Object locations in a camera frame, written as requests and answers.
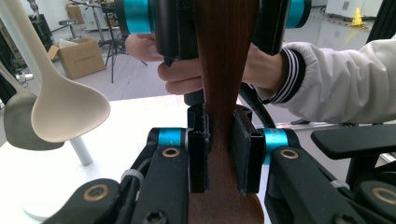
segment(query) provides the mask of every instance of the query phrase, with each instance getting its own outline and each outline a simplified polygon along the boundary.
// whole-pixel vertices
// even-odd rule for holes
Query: person's arm
[[[284,48],[285,80],[265,103],[285,107],[310,121],[396,119],[395,36],[373,41],[359,51],[318,49],[308,43],[290,43]],[[262,98],[268,97],[257,89]]]

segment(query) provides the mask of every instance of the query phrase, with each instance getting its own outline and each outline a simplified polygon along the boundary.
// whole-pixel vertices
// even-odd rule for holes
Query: white spoon
[[[81,136],[103,123],[110,104],[99,91],[62,76],[53,65],[20,0],[1,0],[0,17],[28,67],[41,80],[32,111],[35,133],[49,142]]]

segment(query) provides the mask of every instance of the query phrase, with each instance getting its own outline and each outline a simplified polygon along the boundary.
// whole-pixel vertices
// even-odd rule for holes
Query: floor
[[[337,18],[330,18],[328,15],[320,12],[320,8],[313,8],[310,17],[303,28],[290,29],[285,32],[285,40],[287,42],[304,41],[312,43],[320,48],[331,49],[359,49],[361,48],[370,33],[370,27],[373,25],[372,21],[365,23],[368,29],[361,29],[360,27],[348,26],[350,21],[343,21]],[[97,32],[85,33],[83,29],[77,27],[78,35],[85,35],[97,40],[101,40]],[[109,31],[103,31],[104,39],[110,39]],[[70,31],[67,28],[61,29],[53,33],[54,42],[57,43],[60,38],[70,36]],[[104,60],[106,60],[108,45],[101,47]],[[59,62],[54,62],[61,74],[64,70]],[[157,76],[158,63],[142,62],[124,54],[117,55],[114,64],[114,82],[111,82],[111,60],[108,62],[107,69],[101,72],[91,74],[76,80],[76,82],[88,85],[101,92],[109,101],[118,101],[125,99],[134,99],[141,97],[150,97],[168,94],[164,88],[164,82]],[[34,80],[28,82],[28,89],[33,93],[38,93],[39,89]],[[286,109],[278,108],[268,105],[267,110],[273,116],[275,123],[290,126],[290,122],[298,118],[289,113]],[[3,110],[0,111],[0,119],[3,119]],[[304,126],[298,129],[299,126],[292,128],[296,129],[300,137],[302,145],[311,154],[314,155],[326,168],[331,170],[335,176],[344,179],[346,176],[346,169],[348,160],[346,161],[331,161],[323,156],[323,154],[313,145],[309,134],[312,132],[315,125]],[[0,146],[6,142],[4,129],[1,129]]]

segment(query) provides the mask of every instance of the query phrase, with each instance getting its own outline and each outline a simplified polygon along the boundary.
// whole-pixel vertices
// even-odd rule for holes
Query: black plastic part
[[[285,131],[286,136],[288,137],[289,147],[299,147],[300,141],[298,140],[298,136],[296,132],[292,129],[283,129]]]
[[[275,55],[282,48],[290,0],[261,0],[252,43],[263,52]]]
[[[44,223],[114,223],[119,193],[119,183],[115,180],[93,180],[79,187],[66,204]],[[89,196],[89,200],[84,199],[84,194]]]
[[[209,187],[207,171],[209,151],[209,116],[204,105],[188,110],[188,151],[190,193],[204,193]]]
[[[191,0],[155,0],[157,50],[171,66],[173,60],[198,57]]]
[[[114,6],[117,15],[117,22],[119,23],[120,31],[123,35],[129,35],[130,32],[127,26],[127,18],[124,10],[124,0],[115,0]]]
[[[279,147],[272,153],[265,206],[273,223],[277,217],[288,216],[293,221],[289,223],[366,223],[325,178],[312,159],[302,148]],[[291,214],[284,214],[285,209],[272,204],[269,193],[276,190],[286,199],[285,206]],[[336,222],[336,219],[347,217],[352,222]]]
[[[177,150],[177,154],[166,156],[165,150],[168,149]],[[147,222],[149,215],[159,211],[166,216],[166,223],[187,223],[188,158],[188,152],[180,147],[159,147],[156,150],[139,193],[132,223],[150,223]]]
[[[242,194],[259,192],[265,155],[264,135],[251,123],[251,113],[249,108],[237,105],[233,114],[231,155],[238,191]]]
[[[184,95],[186,105],[201,105],[205,103],[204,90],[194,91]]]
[[[396,151],[395,124],[314,131],[311,138],[333,160]]]
[[[396,222],[396,187],[379,181],[361,183],[356,202]]]

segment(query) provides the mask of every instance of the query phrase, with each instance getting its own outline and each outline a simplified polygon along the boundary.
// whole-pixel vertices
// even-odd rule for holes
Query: white table
[[[69,142],[51,151],[29,151],[5,143],[0,148],[0,223],[40,223],[82,184],[111,178],[120,182],[146,145],[153,127],[187,127],[183,96],[160,96],[111,102],[109,118],[82,135],[93,163],[82,166]],[[267,167],[263,166],[263,199]]]

